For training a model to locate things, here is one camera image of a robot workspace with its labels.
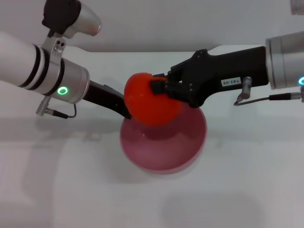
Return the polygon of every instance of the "red tomato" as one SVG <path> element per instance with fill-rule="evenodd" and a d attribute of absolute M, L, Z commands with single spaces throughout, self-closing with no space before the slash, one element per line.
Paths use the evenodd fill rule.
<path fill-rule="evenodd" d="M 161 126 L 178 116 L 181 102 L 166 94 L 155 95 L 149 85 L 153 80 L 166 79 L 148 73 L 131 76 L 124 88 L 124 101 L 136 121 L 147 126 Z"/>

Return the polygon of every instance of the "white backdrop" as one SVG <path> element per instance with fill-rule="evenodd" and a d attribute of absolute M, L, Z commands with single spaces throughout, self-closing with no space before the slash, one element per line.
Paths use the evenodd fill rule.
<path fill-rule="evenodd" d="M 194 51 L 304 30 L 289 0 L 83 0 L 102 19 L 97 37 L 69 42 L 89 51 Z M 0 29 L 41 44 L 44 0 L 1 0 Z"/>

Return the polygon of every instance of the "pink bowl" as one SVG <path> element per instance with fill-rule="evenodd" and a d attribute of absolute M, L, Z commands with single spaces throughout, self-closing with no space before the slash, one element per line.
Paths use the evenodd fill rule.
<path fill-rule="evenodd" d="M 152 173 L 171 174 L 190 166 L 202 151 L 207 124 L 203 112 L 183 105 L 181 114 L 161 127 L 124 119 L 120 140 L 127 158 Z"/>

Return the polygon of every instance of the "metal bracket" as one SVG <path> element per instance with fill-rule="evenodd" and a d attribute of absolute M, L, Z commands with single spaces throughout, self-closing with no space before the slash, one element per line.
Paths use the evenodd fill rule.
<path fill-rule="evenodd" d="M 62 58 L 63 51 L 66 47 L 66 41 L 62 37 L 47 37 L 41 46 L 44 50 L 49 53 L 49 67 L 47 71 L 48 74 L 59 74 L 60 62 Z M 43 116 L 47 113 L 48 104 L 51 100 L 50 96 L 45 96 L 41 101 L 36 114 Z"/>

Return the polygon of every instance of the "cable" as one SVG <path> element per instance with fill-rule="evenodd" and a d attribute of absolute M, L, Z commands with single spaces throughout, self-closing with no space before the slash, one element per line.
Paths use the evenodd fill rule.
<path fill-rule="evenodd" d="M 259 99 L 255 99 L 252 101 L 245 101 L 245 102 L 235 102 L 234 106 L 241 106 L 241 105 L 247 105 L 259 101 L 286 101 L 286 100 L 295 100 L 295 99 L 301 99 L 302 94 L 301 93 L 285 93 L 285 94 L 275 94 L 275 95 L 270 95 L 269 97 L 263 97 Z"/>
<path fill-rule="evenodd" d="M 255 99 L 252 101 L 245 101 L 245 102 L 240 102 L 240 103 L 235 102 L 234 106 L 247 105 L 247 104 L 251 104 L 251 103 L 255 103 L 255 102 L 259 102 L 259 101 L 266 101 L 266 100 L 269 100 L 269 97 L 263 97 L 263 98 Z"/>
<path fill-rule="evenodd" d="M 76 108 L 76 104 L 74 104 L 74 115 L 68 115 L 68 118 L 75 118 L 77 116 L 77 108 Z"/>
<path fill-rule="evenodd" d="M 74 115 L 67 115 L 65 113 L 59 112 L 57 110 L 53 110 L 48 108 L 46 111 L 47 114 L 52 115 L 52 116 L 57 116 L 63 119 L 67 119 L 67 118 L 74 118 L 77 115 L 77 108 L 76 108 L 76 104 L 74 104 Z"/>

